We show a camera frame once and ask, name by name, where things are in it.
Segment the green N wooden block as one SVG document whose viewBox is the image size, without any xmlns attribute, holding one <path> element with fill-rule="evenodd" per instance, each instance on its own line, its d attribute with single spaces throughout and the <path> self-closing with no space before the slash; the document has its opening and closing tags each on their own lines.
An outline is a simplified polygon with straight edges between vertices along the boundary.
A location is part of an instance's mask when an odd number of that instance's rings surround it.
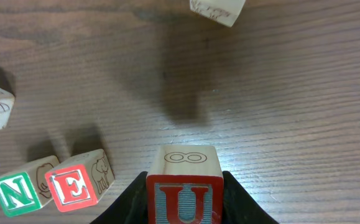
<svg viewBox="0 0 360 224">
<path fill-rule="evenodd" d="M 52 201 L 45 174 L 59 165 L 56 156 L 28 162 L 0 176 L 0 205 L 8 217 L 39 210 Z"/>
</svg>

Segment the red U block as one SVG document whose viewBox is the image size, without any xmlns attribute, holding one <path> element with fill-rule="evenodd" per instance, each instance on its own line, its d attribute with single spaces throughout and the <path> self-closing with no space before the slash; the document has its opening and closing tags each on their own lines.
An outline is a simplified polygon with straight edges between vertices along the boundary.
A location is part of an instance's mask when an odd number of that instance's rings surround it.
<svg viewBox="0 0 360 224">
<path fill-rule="evenodd" d="M 213 146 L 161 146 L 146 188 L 150 224 L 222 221 L 224 177 Z"/>
</svg>

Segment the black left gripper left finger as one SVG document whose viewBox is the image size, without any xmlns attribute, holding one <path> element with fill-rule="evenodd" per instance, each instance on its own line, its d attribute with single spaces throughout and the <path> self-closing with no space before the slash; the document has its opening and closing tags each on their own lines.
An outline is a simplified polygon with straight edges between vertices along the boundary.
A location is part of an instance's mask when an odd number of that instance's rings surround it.
<svg viewBox="0 0 360 224">
<path fill-rule="evenodd" d="M 141 172 L 90 224 L 148 224 L 146 176 Z"/>
</svg>

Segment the red E wooden block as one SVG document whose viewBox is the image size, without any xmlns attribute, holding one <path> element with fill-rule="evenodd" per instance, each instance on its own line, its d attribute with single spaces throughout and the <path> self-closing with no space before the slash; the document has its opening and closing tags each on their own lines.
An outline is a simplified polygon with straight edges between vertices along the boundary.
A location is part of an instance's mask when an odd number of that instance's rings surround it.
<svg viewBox="0 0 360 224">
<path fill-rule="evenodd" d="M 45 173 L 47 185 L 60 212 L 98 204 L 115 181 L 103 149 L 72 156 Z"/>
</svg>

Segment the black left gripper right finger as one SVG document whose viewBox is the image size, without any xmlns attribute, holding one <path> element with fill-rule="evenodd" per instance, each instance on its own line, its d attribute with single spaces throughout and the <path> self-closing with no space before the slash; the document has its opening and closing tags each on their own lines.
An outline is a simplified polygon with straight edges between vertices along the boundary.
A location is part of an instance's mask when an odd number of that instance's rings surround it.
<svg viewBox="0 0 360 224">
<path fill-rule="evenodd" d="M 279 224 L 248 194 L 229 172 L 223 171 L 222 224 Z"/>
</svg>

